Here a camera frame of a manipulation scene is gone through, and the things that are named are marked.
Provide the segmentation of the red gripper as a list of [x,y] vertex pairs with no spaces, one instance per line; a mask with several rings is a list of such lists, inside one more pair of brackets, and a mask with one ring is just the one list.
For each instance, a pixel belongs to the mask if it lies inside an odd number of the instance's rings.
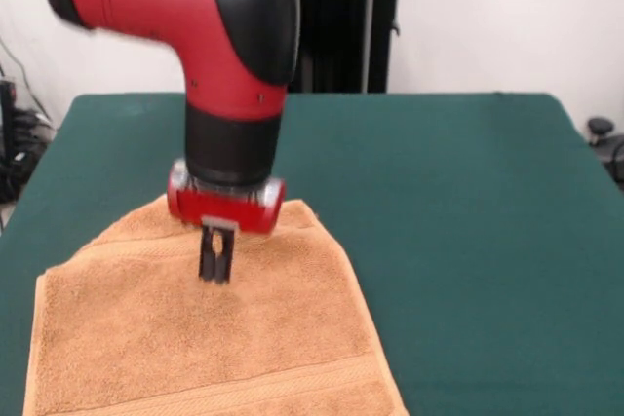
[[[269,234],[277,223],[285,195],[286,183],[278,178],[270,178],[259,191],[238,196],[195,188],[188,179],[171,175],[167,187],[170,214],[184,223],[203,226],[199,277],[205,282],[215,278],[218,284],[227,284],[234,251],[233,231]],[[226,229],[215,231],[215,251],[210,227]]]

